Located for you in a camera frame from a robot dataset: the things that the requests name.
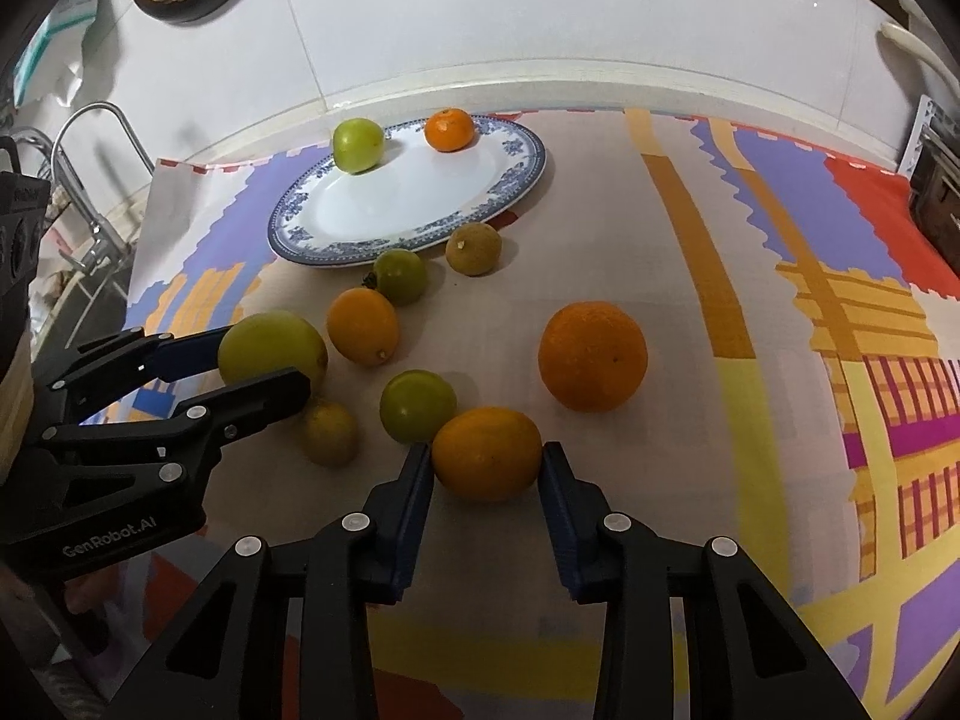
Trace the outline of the large green apple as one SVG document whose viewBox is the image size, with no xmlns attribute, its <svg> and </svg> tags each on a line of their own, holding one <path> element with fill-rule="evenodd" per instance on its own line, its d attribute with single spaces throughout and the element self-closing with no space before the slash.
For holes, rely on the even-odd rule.
<svg viewBox="0 0 960 720">
<path fill-rule="evenodd" d="M 329 355 L 322 335 L 298 314 L 270 310 L 229 328 L 218 348 L 218 371 L 226 385 L 294 367 L 319 392 Z"/>
</svg>

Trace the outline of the small yellowish lime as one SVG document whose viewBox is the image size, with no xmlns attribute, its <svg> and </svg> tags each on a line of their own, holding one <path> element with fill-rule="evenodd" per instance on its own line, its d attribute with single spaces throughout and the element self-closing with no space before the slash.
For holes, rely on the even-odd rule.
<svg viewBox="0 0 960 720">
<path fill-rule="evenodd" d="M 343 466 L 359 450 L 359 426 L 345 406 L 314 398 L 301 417 L 301 445 L 309 460 L 320 466 Z"/>
</svg>

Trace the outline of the orange lemon-shaped citrus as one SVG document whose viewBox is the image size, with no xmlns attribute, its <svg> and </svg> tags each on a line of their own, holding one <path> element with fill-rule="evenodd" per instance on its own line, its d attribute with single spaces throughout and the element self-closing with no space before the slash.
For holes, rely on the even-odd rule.
<svg viewBox="0 0 960 720">
<path fill-rule="evenodd" d="M 394 306 L 374 289 L 347 289 L 335 298 L 325 319 L 335 349 L 350 362 L 377 367 L 392 359 L 400 341 Z"/>
</svg>

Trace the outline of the large orange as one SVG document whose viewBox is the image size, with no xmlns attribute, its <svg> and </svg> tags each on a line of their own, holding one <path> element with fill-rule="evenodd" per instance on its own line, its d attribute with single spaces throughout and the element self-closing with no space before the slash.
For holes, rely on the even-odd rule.
<svg viewBox="0 0 960 720">
<path fill-rule="evenodd" d="M 641 327 L 604 301 L 573 302 L 545 325 L 537 353 L 540 379 L 576 413 L 608 413 L 636 394 L 647 371 Z"/>
</svg>

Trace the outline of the small orange mandarin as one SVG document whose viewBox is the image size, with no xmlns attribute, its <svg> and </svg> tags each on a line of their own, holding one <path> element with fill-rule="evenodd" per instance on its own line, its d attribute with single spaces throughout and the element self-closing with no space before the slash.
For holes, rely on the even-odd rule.
<svg viewBox="0 0 960 720">
<path fill-rule="evenodd" d="M 438 110 L 423 127 L 428 145 L 439 153 L 454 153 L 467 148 L 475 140 L 475 133 L 472 117 L 465 110 L 454 107 Z"/>
</svg>

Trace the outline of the steel kitchen sink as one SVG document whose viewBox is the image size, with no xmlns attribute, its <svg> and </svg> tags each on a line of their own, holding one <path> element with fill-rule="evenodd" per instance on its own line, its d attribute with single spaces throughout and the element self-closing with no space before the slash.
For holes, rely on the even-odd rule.
<svg viewBox="0 0 960 720">
<path fill-rule="evenodd" d="M 105 266 L 91 277 L 76 273 L 53 305 L 32 353 L 32 373 L 39 383 L 67 364 L 75 349 L 102 340 L 124 327 L 132 265 Z"/>
</svg>

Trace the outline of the green round lime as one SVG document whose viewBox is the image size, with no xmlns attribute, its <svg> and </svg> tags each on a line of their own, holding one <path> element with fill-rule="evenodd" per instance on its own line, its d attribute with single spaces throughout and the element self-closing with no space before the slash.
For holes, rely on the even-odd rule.
<svg viewBox="0 0 960 720">
<path fill-rule="evenodd" d="M 457 413 L 459 401 L 449 382 L 430 371 L 397 374 L 382 390 L 379 417 L 398 444 L 430 444 Z"/>
</svg>

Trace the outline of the small green lime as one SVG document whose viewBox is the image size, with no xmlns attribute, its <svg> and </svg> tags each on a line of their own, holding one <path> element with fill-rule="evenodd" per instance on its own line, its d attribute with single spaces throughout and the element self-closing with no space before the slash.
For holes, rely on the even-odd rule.
<svg viewBox="0 0 960 720">
<path fill-rule="evenodd" d="M 393 305 L 409 305 L 427 291 L 428 271 L 415 252 L 391 249 L 377 257 L 363 284 Z"/>
</svg>

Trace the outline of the teal white cardboard box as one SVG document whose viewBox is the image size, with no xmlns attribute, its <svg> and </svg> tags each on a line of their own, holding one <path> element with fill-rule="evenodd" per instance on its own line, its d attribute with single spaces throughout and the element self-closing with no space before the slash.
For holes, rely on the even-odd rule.
<svg viewBox="0 0 960 720">
<path fill-rule="evenodd" d="M 98 16 L 99 0 L 59 0 L 31 37 L 13 73 L 13 104 L 52 96 L 73 103 L 83 84 L 83 41 Z"/>
</svg>

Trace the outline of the colourful patterned table cloth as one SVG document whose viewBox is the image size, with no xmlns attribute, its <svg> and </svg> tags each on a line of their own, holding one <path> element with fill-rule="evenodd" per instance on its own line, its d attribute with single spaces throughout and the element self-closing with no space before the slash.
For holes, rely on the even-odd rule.
<svg viewBox="0 0 960 720">
<path fill-rule="evenodd" d="M 958 644 L 958 278 L 911 224 L 908 184 L 719 119 L 509 119 L 550 160 L 501 216 L 501 270 L 464 278 L 427 260 L 430 292 L 397 310 L 391 364 L 331 349 L 324 394 L 363 431 L 340 473 L 304 460 L 288 424 L 229 447 L 208 530 L 121 567 L 99 688 L 114 697 L 233 538 L 311 536 L 394 476 L 405 452 L 377 419 L 382 387 L 427 369 L 460 410 L 537 422 L 654 532 L 735 539 L 872 718 L 910 717 Z M 327 153 L 161 161 L 127 325 L 180 337 L 286 309 L 325 332 L 363 271 L 285 262 L 267 229 Z M 574 413 L 540 379 L 545 325 L 579 301 L 618 305 L 643 329 L 646 379 L 620 410 Z M 382 717 L 590 718 L 604 610 L 569 600 L 539 509 L 534 489 L 506 505 L 436 489 L 412 589 L 371 610 Z"/>
</svg>

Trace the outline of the blue white porcelain plate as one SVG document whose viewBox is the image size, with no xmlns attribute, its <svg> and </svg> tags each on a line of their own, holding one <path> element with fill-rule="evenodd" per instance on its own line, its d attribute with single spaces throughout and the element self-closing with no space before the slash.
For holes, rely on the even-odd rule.
<svg viewBox="0 0 960 720">
<path fill-rule="evenodd" d="M 475 140 L 439 153 L 421 119 L 386 128 L 386 154 L 352 176 L 332 156 L 316 161 L 278 197 L 267 239 L 282 259 L 317 268 L 368 265 L 382 252 L 430 249 L 460 226 L 486 223 L 540 181 L 547 150 L 514 121 L 477 115 Z"/>
</svg>

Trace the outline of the brownish green lime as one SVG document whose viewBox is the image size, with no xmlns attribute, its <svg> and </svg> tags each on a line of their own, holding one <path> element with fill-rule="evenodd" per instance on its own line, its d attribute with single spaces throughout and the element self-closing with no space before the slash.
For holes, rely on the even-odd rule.
<svg viewBox="0 0 960 720">
<path fill-rule="evenodd" d="M 500 263 L 500 232 L 487 223 L 470 223 L 460 226 L 446 242 L 446 262 L 460 275 L 483 277 Z"/>
</svg>

